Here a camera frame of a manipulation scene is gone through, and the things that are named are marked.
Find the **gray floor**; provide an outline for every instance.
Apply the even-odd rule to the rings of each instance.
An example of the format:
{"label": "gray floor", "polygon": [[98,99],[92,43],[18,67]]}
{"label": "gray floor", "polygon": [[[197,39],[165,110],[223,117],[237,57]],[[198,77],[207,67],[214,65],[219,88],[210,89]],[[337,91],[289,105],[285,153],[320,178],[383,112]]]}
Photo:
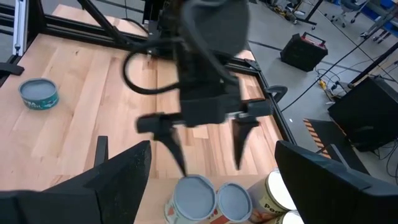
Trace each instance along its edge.
{"label": "gray floor", "polygon": [[[124,5],[124,0],[109,0],[118,4]],[[301,10],[308,12],[313,7],[317,0],[306,0],[307,3],[303,4]],[[14,0],[0,0],[0,2],[6,4],[14,4]],[[42,0],[45,13],[50,14],[56,8],[58,4],[66,4],[68,6],[80,8],[80,5],[76,0]],[[106,15],[123,18],[125,17],[125,10],[120,7],[115,7],[103,2],[93,2],[100,9],[100,11]],[[144,1],[141,0],[127,0],[129,7],[137,9],[144,8]],[[323,14],[340,13],[341,9],[339,6],[323,2],[319,7],[318,11],[314,13],[311,20],[318,23],[315,30],[311,30],[309,24],[297,24],[293,25],[286,21],[282,17],[278,16],[274,12],[271,12],[262,3],[249,4],[251,12],[251,23],[248,39],[255,42],[271,45],[273,47],[282,49],[285,44],[289,41],[292,35],[304,32],[309,32],[315,36],[318,36],[326,40],[326,46],[328,47],[329,54],[324,58],[325,63],[321,63],[317,68],[328,69],[330,64],[337,62],[341,57],[347,54],[351,49],[356,47],[362,39],[359,38],[359,34],[367,30],[372,24],[372,20],[368,19],[364,15],[360,15],[354,24],[349,24],[346,28],[341,28],[341,25],[337,23],[333,25]],[[142,14],[134,11],[127,11],[127,15],[131,19],[137,21],[142,20]],[[362,70],[366,68],[371,62],[372,58],[375,58],[385,52],[390,46],[397,42],[397,38],[389,37],[383,43],[377,45],[371,40],[367,40],[360,49],[355,50],[352,54],[347,56],[335,67],[332,72],[338,73],[345,70],[341,67],[352,67],[353,65],[360,63],[353,67],[355,70]],[[1,54],[0,60],[5,61],[11,53],[12,38],[0,34],[0,49]],[[249,44],[253,51],[256,60],[259,62],[263,74],[270,85],[285,85],[289,88],[289,92],[279,103],[281,108],[285,108],[291,101],[293,101],[299,94],[301,94],[309,85],[311,85],[316,77],[316,72],[305,73],[294,67],[282,63],[279,59],[279,51],[263,47],[257,44]],[[346,70],[342,72],[339,77],[342,81],[351,81],[358,72]],[[393,70],[391,75],[398,80],[398,69]],[[391,85],[398,90],[396,83]],[[305,128],[302,120],[303,118],[312,119],[324,119],[329,120],[326,105],[328,98],[324,94],[323,90],[315,85],[308,91],[296,104],[291,106],[284,112],[284,116],[292,130],[295,139],[299,146],[305,147],[309,150],[315,151],[317,147],[312,140],[310,134]],[[387,150],[383,150],[382,154],[388,153]],[[395,183],[395,179],[389,177],[386,174],[386,160],[378,161],[377,157],[371,153],[359,153],[357,155],[362,160],[368,171],[374,177],[386,180],[388,182]],[[398,156],[393,156],[390,164],[390,172],[395,172],[394,164],[398,163]]]}

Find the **cable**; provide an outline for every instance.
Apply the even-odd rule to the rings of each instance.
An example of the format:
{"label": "cable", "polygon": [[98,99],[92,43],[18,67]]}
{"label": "cable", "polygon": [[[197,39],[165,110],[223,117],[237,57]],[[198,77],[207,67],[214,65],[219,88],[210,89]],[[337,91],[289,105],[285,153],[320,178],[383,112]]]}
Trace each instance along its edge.
{"label": "cable", "polygon": [[[332,23],[332,24],[338,30],[340,30],[334,23]],[[352,41],[343,31],[340,30],[340,32],[343,35],[345,35],[350,41]],[[368,34],[368,36],[372,36],[376,32],[377,32],[377,30],[374,29],[370,34]],[[284,112],[287,108],[291,107],[295,102],[297,102],[297,100],[299,100],[301,97],[303,97],[303,95],[306,94],[306,92],[308,92],[311,89],[311,87],[313,87],[315,84],[317,84],[323,76],[325,76],[332,68],[334,68],[338,63],[340,63],[344,58],[346,58],[349,54],[354,52],[356,49],[360,49],[365,55],[367,55],[369,57],[369,55],[366,52],[364,52],[361,48],[359,48],[361,45],[363,45],[363,43],[365,43],[365,41],[367,41],[367,39],[362,40],[361,43],[359,43],[358,45],[356,45],[355,42],[352,41],[352,43],[354,43],[356,45],[356,47],[354,47],[354,49],[350,50],[350,52],[348,52],[346,55],[344,55],[342,58],[340,58],[336,63],[334,63],[323,75],[321,75],[317,80],[315,80],[315,82],[313,82],[300,96],[298,96],[293,102],[291,102],[289,105],[287,105],[281,112]]]}
{"label": "cable", "polygon": [[181,11],[181,26],[185,31],[185,35],[190,40],[190,46],[197,50],[202,59],[215,69],[215,73],[220,76],[224,82],[237,86],[239,85],[239,80],[236,77],[231,76],[229,71],[227,71],[227,69],[219,63],[218,59],[207,49],[207,43],[203,40],[201,34],[196,28],[196,24],[193,19],[195,17],[195,13],[192,13],[197,12],[194,10],[196,7],[218,7],[227,1],[229,0],[214,2],[187,1]]}
{"label": "cable", "polygon": [[[349,70],[349,69],[351,69],[351,68],[353,68],[353,67],[355,67],[355,66],[357,66],[357,65],[359,65],[359,64],[362,64],[362,63],[369,62],[369,61],[371,61],[371,60],[377,59],[377,58],[380,57],[380,56],[377,56],[377,57],[374,57],[374,58],[371,58],[371,59],[368,59],[368,60],[365,60],[365,61],[362,61],[362,62],[358,62],[358,63],[356,63],[356,64],[350,66],[349,68],[346,68],[346,69],[344,69],[344,70],[342,70],[342,71],[340,71],[340,72],[338,72],[338,73],[334,73],[334,72],[332,72],[332,71],[329,71],[329,72],[332,73],[333,75],[332,75],[331,77],[328,77],[327,75],[325,75],[325,77],[328,79],[328,81],[327,81],[327,83],[326,83],[326,87],[327,87],[327,88],[329,87],[329,83],[330,83],[330,82],[336,83],[336,81],[333,81],[333,80],[332,80],[333,77],[337,77],[337,78],[338,78],[338,81],[340,81],[340,77],[338,76],[339,74],[341,74],[341,73],[343,73],[343,72],[345,72],[345,71],[347,71],[347,70]],[[321,75],[321,73],[320,73],[321,70],[326,71],[326,69],[324,69],[324,68],[319,68],[319,69],[317,69],[317,68],[315,67],[315,71],[316,71],[316,73],[318,74],[318,75],[317,75],[317,78]]]}
{"label": "cable", "polygon": [[396,167],[396,185],[398,185],[398,178],[397,178],[397,175],[398,175],[398,164],[397,164],[397,167]]}
{"label": "cable", "polygon": [[133,24],[137,25],[140,27],[146,34],[149,34],[149,31],[139,22],[135,21],[134,19],[130,19],[129,16],[127,15],[127,0],[124,0],[124,12],[126,13],[126,18],[122,19],[125,21],[132,22]]}
{"label": "cable", "polygon": [[162,88],[159,89],[145,89],[145,88],[141,88],[135,84],[133,84],[133,82],[129,79],[128,77],[128,65],[130,60],[132,59],[132,57],[135,54],[138,54],[140,52],[146,51],[150,48],[153,47],[158,47],[161,45],[165,45],[165,44],[170,44],[170,43],[177,43],[177,42],[181,42],[182,39],[181,38],[171,38],[171,39],[159,39],[159,40],[148,40],[147,42],[143,43],[142,45],[138,45],[137,47],[134,47],[133,50],[131,52],[129,52],[129,54],[127,55],[127,57],[124,59],[123,62],[123,70],[122,70],[122,77],[124,82],[126,82],[126,85],[132,90],[135,91],[136,93],[140,93],[143,95],[155,95],[155,94],[159,94],[159,93],[164,93],[166,91],[170,91],[170,90],[174,90],[176,88],[180,88],[180,83],[173,83],[171,85],[168,86],[164,86]]}
{"label": "cable", "polygon": [[381,148],[383,148],[383,149],[388,149],[388,148],[390,148],[391,149],[391,151],[389,152],[389,153],[387,153],[387,155],[385,155],[384,157],[381,157],[381,153],[380,153],[380,149],[377,149],[377,151],[379,152],[379,160],[384,160],[384,159],[386,159],[387,157],[389,157],[393,152],[394,152],[394,150],[395,150],[395,148],[397,147],[398,145],[397,145],[397,142],[396,141],[394,141],[394,145],[393,146],[391,146],[391,147],[381,147]]}
{"label": "cable", "polygon": [[313,87],[315,84],[317,84],[319,82],[319,80],[322,79],[322,77],[324,77],[332,68],[334,68],[338,63],[340,63],[349,54],[351,54],[356,49],[358,49],[363,43],[365,43],[365,41],[366,40],[362,40],[361,43],[359,43],[356,47],[354,47],[352,50],[350,50],[350,52],[348,52],[346,55],[344,55],[342,58],[340,58],[336,63],[334,63],[324,74],[322,74],[319,78],[317,78],[317,80],[315,80],[315,82],[313,82],[300,96],[298,96],[293,102],[291,102],[289,105],[287,105],[281,112],[283,112],[287,108],[291,107],[297,100],[299,100],[301,97],[303,97],[303,95],[306,94],[306,92],[308,92],[311,89],[311,87]]}
{"label": "cable", "polygon": [[398,144],[395,144],[394,148],[393,148],[392,151],[389,153],[389,157],[388,157],[387,164],[386,164],[386,172],[387,172],[387,174],[388,174],[390,177],[394,177],[394,178],[398,178],[398,177],[397,177],[397,175],[390,174],[390,171],[389,171],[389,169],[388,169],[388,167],[389,167],[388,165],[389,165],[390,160],[391,160],[391,157],[392,157],[392,155],[394,154],[394,152],[396,151],[397,147],[398,147]]}
{"label": "cable", "polygon": [[389,76],[390,76],[389,73],[392,72],[394,69],[396,69],[396,68],[398,67],[398,64],[396,64],[395,62],[394,62],[393,64],[391,64],[391,65],[394,65],[394,64],[395,64],[396,66],[395,66],[394,68],[390,69],[390,70],[389,70],[386,74],[384,74],[383,76],[385,76],[385,75],[389,75]]}

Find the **open can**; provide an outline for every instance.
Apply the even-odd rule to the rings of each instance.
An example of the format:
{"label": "open can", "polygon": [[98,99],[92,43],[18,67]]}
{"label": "open can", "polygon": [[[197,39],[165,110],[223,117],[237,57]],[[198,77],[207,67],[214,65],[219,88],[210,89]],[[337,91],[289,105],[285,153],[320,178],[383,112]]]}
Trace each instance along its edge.
{"label": "open can", "polygon": [[58,101],[57,86],[46,78],[31,78],[19,86],[19,94],[24,104],[32,110],[46,110]]}
{"label": "open can", "polygon": [[210,215],[210,224],[245,222],[252,213],[248,192],[238,184],[225,183],[217,191],[217,206]]}
{"label": "open can", "polygon": [[290,211],[285,215],[269,220],[265,224],[304,224],[298,211]]}
{"label": "open can", "polygon": [[254,184],[248,192],[253,202],[253,213],[249,219],[252,223],[263,223],[290,210],[296,210],[279,169],[273,170],[265,179]]}
{"label": "open can", "polygon": [[213,184],[200,175],[183,177],[164,207],[166,223],[197,223],[210,216],[216,207]]}

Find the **black box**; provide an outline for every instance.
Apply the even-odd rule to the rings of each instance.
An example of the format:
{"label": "black box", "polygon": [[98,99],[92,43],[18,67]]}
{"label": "black box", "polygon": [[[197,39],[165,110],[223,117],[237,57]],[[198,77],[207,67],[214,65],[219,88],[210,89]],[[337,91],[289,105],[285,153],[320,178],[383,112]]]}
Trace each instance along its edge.
{"label": "black box", "polygon": [[328,110],[359,151],[398,137],[398,93],[381,77],[367,77]]}
{"label": "black box", "polygon": [[[316,43],[311,39],[307,38],[310,35],[321,43]],[[315,66],[322,61],[322,59],[328,55],[328,49],[325,46],[324,40],[315,37],[314,35],[304,33],[303,36],[295,34],[285,48],[280,52],[281,61],[294,66],[304,72],[312,71]]]}

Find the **hazard stripe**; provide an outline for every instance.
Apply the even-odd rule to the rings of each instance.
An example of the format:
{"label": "hazard stripe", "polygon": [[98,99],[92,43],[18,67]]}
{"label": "hazard stripe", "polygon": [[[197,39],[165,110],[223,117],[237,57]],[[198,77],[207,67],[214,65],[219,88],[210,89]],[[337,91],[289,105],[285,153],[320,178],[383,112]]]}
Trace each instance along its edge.
{"label": "hazard stripe", "polygon": [[322,149],[322,148],[325,147],[322,143],[315,142],[315,144],[316,144],[320,149]]}
{"label": "hazard stripe", "polygon": [[318,137],[313,137],[313,140],[319,143],[322,143],[321,139],[319,139]]}
{"label": "hazard stripe", "polygon": [[[315,132],[315,129],[312,127],[312,124],[308,119],[303,119],[305,127],[308,129],[308,132],[311,134],[312,139],[315,141],[315,144],[319,147],[319,149],[323,149],[325,146],[323,145],[321,139],[318,137],[318,134]],[[329,153],[325,150],[321,153],[322,156],[330,159]]]}
{"label": "hazard stripe", "polygon": [[310,131],[310,134],[311,134],[312,137],[316,137],[316,138],[318,137],[318,135],[316,133],[313,133],[311,131]]}

